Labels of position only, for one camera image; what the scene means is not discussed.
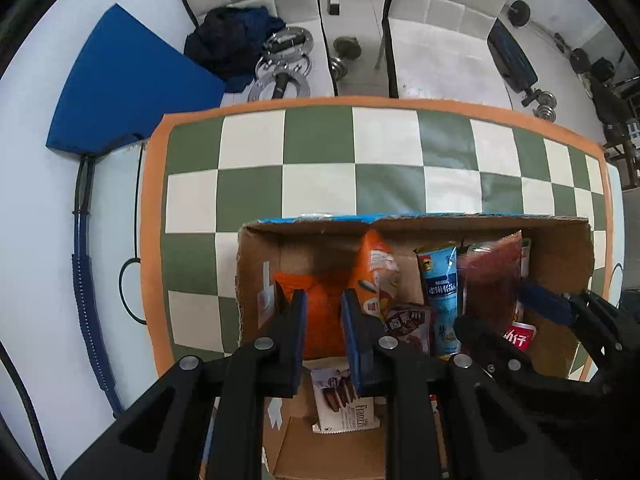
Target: blue foam pad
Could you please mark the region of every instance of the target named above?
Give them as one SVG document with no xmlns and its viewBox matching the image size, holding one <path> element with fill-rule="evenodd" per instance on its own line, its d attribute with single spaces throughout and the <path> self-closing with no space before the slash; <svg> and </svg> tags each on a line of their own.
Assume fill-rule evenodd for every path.
<svg viewBox="0 0 640 480">
<path fill-rule="evenodd" d="M 224 82 L 119 5 L 95 26 L 62 90 L 47 147 L 100 153 L 146 138 L 174 112 L 220 106 Z"/>
</svg>

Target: snack package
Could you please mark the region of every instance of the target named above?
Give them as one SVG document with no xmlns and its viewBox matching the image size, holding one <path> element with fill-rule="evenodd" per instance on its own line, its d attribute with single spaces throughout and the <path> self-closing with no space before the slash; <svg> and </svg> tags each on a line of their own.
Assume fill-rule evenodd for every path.
<svg viewBox="0 0 640 480">
<path fill-rule="evenodd" d="M 432 313 L 416 303 L 396 305 L 386 311 L 386 333 L 405 341 L 420 352 L 431 354 Z"/>
<path fill-rule="evenodd" d="M 434 346 L 437 356 L 460 351 L 453 323 L 458 317 L 458 271 L 455 246 L 437 251 L 415 251 L 425 302 L 434 314 Z"/>
<path fill-rule="evenodd" d="M 513 320 L 520 283 L 520 231 L 475 244 L 458 259 L 466 284 L 466 312 L 504 334 Z"/>
<path fill-rule="evenodd" d="M 340 295 L 346 288 L 349 275 L 347 271 L 320 276 L 284 272 L 273 275 L 287 301 L 291 301 L 297 288 L 306 292 L 305 359 L 346 355 L 340 322 Z"/>
<path fill-rule="evenodd" d="M 361 398 L 351 383 L 346 358 L 305 362 L 311 369 L 311 381 L 318 409 L 314 433 L 345 433 L 372 430 L 380 426 L 374 414 L 374 398 Z"/>
<path fill-rule="evenodd" d="M 513 321 L 510 328 L 504 333 L 504 338 L 511 342 L 518 350 L 526 352 L 533 338 L 536 336 L 536 332 L 536 327 L 533 325 Z"/>
<path fill-rule="evenodd" d="M 398 291 L 399 275 L 391 248 L 375 229 L 369 229 L 360 241 L 348 285 L 356 291 L 365 314 L 385 320 L 386 310 Z"/>
</svg>

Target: checkered mat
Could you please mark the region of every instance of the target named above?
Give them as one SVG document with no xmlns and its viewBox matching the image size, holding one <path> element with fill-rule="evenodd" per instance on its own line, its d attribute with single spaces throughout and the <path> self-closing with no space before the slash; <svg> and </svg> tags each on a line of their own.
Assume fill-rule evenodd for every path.
<svg viewBox="0 0 640 480">
<path fill-rule="evenodd" d="M 568 131 L 527 121 L 546 128 L 546 137 L 450 112 L 350 105 L 194 115 L 170 125 L 160 248 L 173 359 L 217 358 L 238 347 L 237 232 L 257 219 L 441 212 L 586 217 L 595 257 L 591 288 L 601 294 L 602 178 L 608 176 L 591 156 L 597 146 L 589 155 L 548 138 L 551 129 L 566 136 L 556 139 L 575 139 Z M 145 298 L 147 315 L 149 308 Z"/>
</svg>

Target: green square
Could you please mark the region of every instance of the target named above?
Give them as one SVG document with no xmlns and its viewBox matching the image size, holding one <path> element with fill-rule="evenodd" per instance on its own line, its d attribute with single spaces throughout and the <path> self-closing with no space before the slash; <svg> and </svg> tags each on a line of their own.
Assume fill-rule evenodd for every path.
<svg viewBox="0 0 640 480">
<path fill-rule="evenodd" d="M 356 164 L 357 214 L 424 213 L 424 170 L 411 166 Z"/>
<path fill-rule="evenodd" d="M 478 170 L 474 131 L 468 117 L 430 110 L 417 113 L 425 166 Z"/>
<path fill-rule="evenodd" d="M 261 465 L 260 480 L 273 480 L 273 476 L 271 476 L 269 470 L 267 469 L 267 466 L 265 466 L 264 464 Z"/>
<path fill-rule="evenodd" d="M 584 366 L 587 362 L 589 353 L 584 349 L 584 346 L 578 345 L 578 351 L 575 353 L 574 363 L 571 365 L 570 373 L 574 373 L 578 368 Z"/>
<path fill-rule="evenodd" d="M 203 350 L 202 348 L 192 348 L 190 346 L 172 344 L 174 350 L 174 359 L 179 361 L 187 355 L 195 355 L 204 362 L 213 361 L 213 359 L 222 359 L 225 355 L 222 352 L 212 352 L 211 350 Z"/>
<path fill-rule="evenodd" d="M 544 137 L 515 126 L 512 130 L 518 150 L 520 174 L 528 178 L 551 182 Z"/>
<path fill-rule="evenodd" d="M 554 193 L 555 215 L 576 216 L 574 188 L 562 184 L 551 184 L 551 188 Z"/>
<path fill-rule="evenodd" d="M 169 134 L 166 174 L 215 170 L 220 158 L 220 137 L 224 118 L 178 124 Z"/>
<path fill-rule="evenodd" d="M 591 190 L 591 184 L 589 183 L 589 170 L 587 170 L 587 159 L 584 152 L 581 152 L 573 146 L 569 148 L 569 160 L 571 160 L 571 170 L 574 174 L 574 187 L 580 189 Z"/>
<path fill-rule="evenodd" d="M 216 231 L 234 233 L 243 224 L 282 216 L 282 166 L 218 170 Z"/>
<path fill-rule="evenodd" d="M 607 208 L 604 205 L 604 195 L 591 193 L 593 202 L 593 230 L 604 231 L 607 228 Z"/>
<path fill-rule="evenodd" d="M 214 234 L 163 234 L 161 253 L 166 290 L 218 294 Z"/>
<path fill-rule="evenodd" d="M 220 310 L 220 332 L 222 334 L 222 348 L 232 354 L 238 350 L 240 339 L 240 310 L 236 298 L 218 297 Z"/>
<path fill-rule="evenodd" d="M 284 116 L 284 163 L 355 162 L 350 106 L 290 108 Z"/>
<path fill-rule="evenodd" d="M 602 296 L 604 293 L 604 267 L 593 270 L 591 277 L 591 291 Z"/>
<path fill-rule="evenodd" d="M 482 212 L 523 214 L 522 180 L 517 176 L 480 173 Z"/>
</svg>

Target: cardboard box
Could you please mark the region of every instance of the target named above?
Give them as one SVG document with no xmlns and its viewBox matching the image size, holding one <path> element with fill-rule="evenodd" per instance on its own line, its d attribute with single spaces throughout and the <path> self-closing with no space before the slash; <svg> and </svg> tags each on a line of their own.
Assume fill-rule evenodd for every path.
<svg viewBox="0 0 640 480">
<path fill-rule="evenodd" d="M 585 219 L 437 215 L 256 222 L 245 225 L 239 233 L 237 294 L 242 340 L 251 341 L 260 333 L 258 294 L 265 285 L 265 262 L 271 273 L 319 274 L 351 269 L 360 237 L 370 226 L 382 234 L 394 252 L 401 271 L 398 300 L 402 302 L 423 301 L 415 248 L 436 248 L 449 241 L 469 244 L 497 240 L 518 230 L 532 240 L 529 277 L 540 285 L 557 293 L 580 292 L 593 272 L 591 231 Z M 528 351 L 536 370 L 566 377 L 577 348 L 573 334 L 531 313 L 526 313 L 524 321 L 538 329 Z M 346 434 L 315 434 L 311 426 L 317 421 L 310 378 L 304 373 L 299 393 L 293 399 L 283 399 L 279 414 L 274 417 L 273 406 L 271 413 L 265 413 L 266 461 L 276 478 L 384 478 L 383 420 L 376 430 Z"/>
</svg>

